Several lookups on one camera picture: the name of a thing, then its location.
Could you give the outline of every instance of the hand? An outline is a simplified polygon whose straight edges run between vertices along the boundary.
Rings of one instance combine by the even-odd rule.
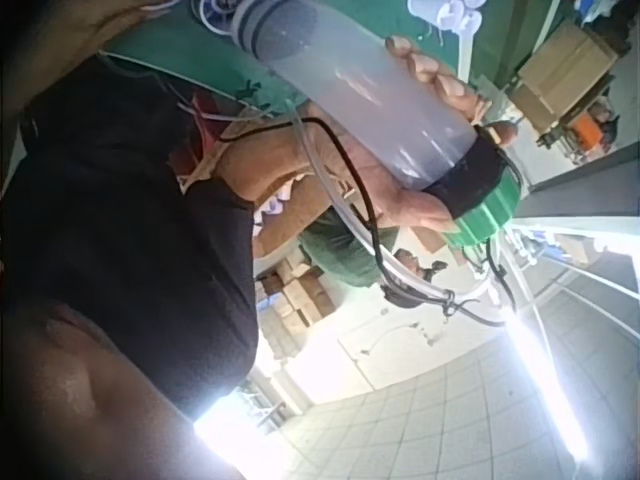
[[[2,74],[2,122],[118,34],[166,13],[165,0],[53,0],[11,52]]]
[[[423,55],[406,38],[392,36],[386,39],[387,50],[404,61],[411,76],[423,83],[425,90],[436,95],[451,108],[458,110],[471,123],[480,122],[491,103],[480,98],[455,74],[437,60]],[[309,105],[306,114],[327,118],[317,106]],[[329,159],[328,166],[335,169],[340,159],[335,158],[335,149],[326,136],[310,132],[318,154]],[[358,170],[374,206],[382,214],[384,224],[414,227],[422,226],[439,232],[457,231],[446,206],[437,198],[424,192],[405,190],[389,171],[351,135],[338,128],[340,140]]]

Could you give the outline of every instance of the clear tubing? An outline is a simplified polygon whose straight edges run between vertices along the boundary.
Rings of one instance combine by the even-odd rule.
[[[327,192],[327,195],[331,199],[333,207],[336,209],[338,215],[340,215],[340,218],[342,218],[342,221],[347,225],[347,227],[349,227],[349,230],[351,230],[358,241],[360,241],[362,245],[364,245],[364,247],[369,251],[369,253],[373,255],[374,249],[371,240],[371,234],[353,214],[351,208],[344,200],[344,198],[342,198],[342,196],[336,191],[333,185],[333,181],[329,177],[324,163],[322,163],[322,160],[318,158],[313,148],[311,148],[309,145],[309,139],[307,138],[306,130],[302,125],[302,120],[300,119],[298,112],[296,112],[295,110],[295,106],[291,102],[287,102],[287,104],[292,116],[292,122],[295,132],[300,138],[300,142],[302,143],[302,146],[305,150],[305,153],[307,154],[311,166],[313,167],[313,170],[316,173],[316,176],[322,183],[322,186]],[[400,281],[425,295],[441,299],[449,298],[447,291],[438,288],[421,278],[418,278],[404,265],[402,265],[402,263],[400,263],[386,248],[380,246],[380,249],[382,250],[382,257],[384,259],[384,264],[387,267],[387,270],[389,270],[389,273],[397,277]],[[469,290],[468,292],[455,292],[456,301],[463,302],[465,300],[473,300],[479,297],[487,290],[490,282],[491,278],[489,275],[489,270],[487,269],[487,272],[484,274],[484,278],[482,278],[482,280],[478,282],[478,284],[476,284],[473,289]]]

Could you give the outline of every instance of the cable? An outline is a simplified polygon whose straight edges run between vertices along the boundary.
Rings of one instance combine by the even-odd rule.
[[[368,223],[368,230],[371,234],[371,239],[372,239],[372,244],[374,249],[374,258],[376,260],[376,264],[378,268],[380,269],[380,272],[382,273],[383,278],[385,279],[389,287],[393,289],[396,293],[398,293],[399,295],[407,299],[418,301],[420,303],[438,305],[442,307],[443,313],[445,314],[446,317],[450,317],[456,312],[461,312],[467,315],[468,317],[470,317],[471,319],[475,320],[476,322],[481,323],[482,325],[485,325],[488,327],[503,327],[505,325],[505,322],[503,321],[492,322],[468,310],[464,306],[466,303],[468,303],[468,301],[462,302],[460,304],[456,304],[454,294],[451,291],[449,291],[450,295],[447,299],[432,298],[427,295],[421,294],[416,290],[413,290],[413,292],[408,291],[406,288],[400,286],[397,283],[397,280],[389,274],[389,272],[387,271],[384,265],[382,250],[380,248],[380,236],[378,231],[378,224],[376,220],[375,210],[373,208],[373,202],[371,201],[371,197],[369,197],[369,194],[366,190],[366,187],[364,186],[364,183],[362,182],[362,179],[360,178],[360,175],[358,174],[357,169],[355,168],[351,159],[349,158],[347,151],[344,149],[344,146],[342,145],[342,143],[340,142],[336,134],[333,132],[331,127],[329,127],[329,125],[327,125],[327,123],[324,122],[323,120],[315,117],[308,117],[308,118],[300,119],[300,122],[312,123],[312,124],[318,125],[324,131],[324,133],[329,137],[331,142],[334,144],[334,147],[338,151],[340,157],[345,162],[345,165],[349,170],[349,173],[351,174],[354,182],[356,183],[356,187],[358,188],[358,190],[360,191],[360,194],[362,195],[362,199],[365,205],[365,210],[367,211],[367,216],[369,217],[369,221],[367,223]],[[288,121],[288,122],[283,122],[276,125],[269,125],[267,127],[259,127],[259,128],[250,130],[248,132],[241,133],[240,135],[236,135],[235,137],[219,137],[218,140],[225,143],[236,142],[238,140],[242,140],[243,138],[247,138],[253,135],[258,135],[258,134],[269,132],[269,131],[279,130],[281,128],[288,128],[293,125],[294,125],[293,122]],[[307,154],[310,155],[311,152],[308,148],[306,137],[303,138],[303,146],[305,147]]]
[[[158,10],[164,10],[165,8],[171,8],[177,4],[179,4],[181,0],[169,0],[164,3],[160,3],[158,5],[145,5],[144,7],[140,7],[140,10],[145,10],[147,12],[157,12]]]
[[[466,250],[464,249],[464,247],[460,248],[460,251],[462,252],[462,256],[464,257],[464,259],[469,262],[469,264],[471,265],[471,267],[473,267],[473,269],[478,272],[478,273],[482,273],[484,271],[484,268],[482,267],[482,265],[474,262],[473,260],[471,260],[471,257],[469,257],[469,255],[467,254]]]
[[[511,308],[512,310],[515,312],[517,309],[517,305],[516,305],[516,299],[513,296],[513,292],[511,291],[511,288],[509,288],[509,284],[507,284],[507,282],[505,282],[504,277],[506,275],[506,272],[502,271],[502,267],[498,267],[494,260],[493,260],[493,256],[491,255],[491,240],[487,240],[487,242],[485,243],[485,248],[487,251],[487,261],[489,262],[489,268],[491,269],[491,271],[493,272],[493,274],[496,277],[496,280],[498,280],[498,282],[500,283],[500,285],[502,286],[502,289],[504,290],[504,292],[507,294],[507,298],[509,298],[509,303],[511,303]]]
[[[220,115],[217,113],[205,113],[199,112],[195,109],[186,106],[185,104],[178,102],[178,108],[184,112],[190,113],[194,116],[199,116],[204,118],[205,120],[216,120],[222,122],[251,122],[253,120],[258,120],[259,118],[264,118],[268,113],[263,113],[260,115],[255,115],[253,117],[235,117],[233,115]]]

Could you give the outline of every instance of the bright light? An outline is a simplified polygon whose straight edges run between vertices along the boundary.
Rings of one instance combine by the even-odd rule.
[[[490,284],[487,287],[487,293],[489,294],[491,303],[493,303],[496,307],[499,307],[502,304],[502,302],[500,301],[500,294],[498,293],[498,290],[496,290],[496,287],[493,286],[493,284]]]
[[[239,395],[232,393],[223,397],[196,421],[196,434],[247,480],[281,478],[283,452],[272,448],[247,416],[246,409]]]
[[[503,308],[501,313],[507,322],[507,332],[527,367],[529,375],[542,392],[547,408],[567,450],[576,462],[585,460],[589,453],[587,441],[571,410],[567,397],[562,391],[549,357],[511,309]]]

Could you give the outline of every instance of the plastic tube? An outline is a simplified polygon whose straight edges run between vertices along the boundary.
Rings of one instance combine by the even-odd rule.
[[[306,130],[304,129],[302,120],[295,110],[295,106],[289,101],[287,102],[287,105],[289,106],[289,110],[292,116],[294,129],[298,137],[300,138],[302,146],[305,150],[305,153],[307,154],[307,157],[309,158],[309,162],[311,163],[316,176],[322,183],[325,191],[327,192],[327,195],[329,196],[333,207],[335,208],[336,212],[338,212],[338,215],[340,215],[340,218],[342,218],[347,227],[349,227],[349,230],[351,230],[354,236],[358,239],[358,241],[360,241],[364,245],[369,253],[373,254],[374,250],[371,241],[371,234],[353,214],[351,208],[344,200],[344,198],[342,198],[342,196],[336,191],[333,185],[333,181],[326,171],[324,163],[318,158],[313,148],[311,148],[309,145],[309,139],[307,138]],[[397,277],[406,285],[425,295],[440,299],[448,298],[448,293],[445,290],[438,288],[421,278],[418,278],[402,263],[400,263],[387,249],[382,246],[380,248],[382,250],[384,264],[389,270],[389,273]],[[456,292],[456,300],[463,302],[465,300],[473,300],[479,297],[487,290],[490,281],[491,279],[489,276],[489,272],[487,271],[481,282],[479,282],[472,290],[462,293]]]
[[[233,17],[232,36],[409,190],[442,178],[477,140],[467,119],[416,82],[381,38],[321,2],[245,0]]]

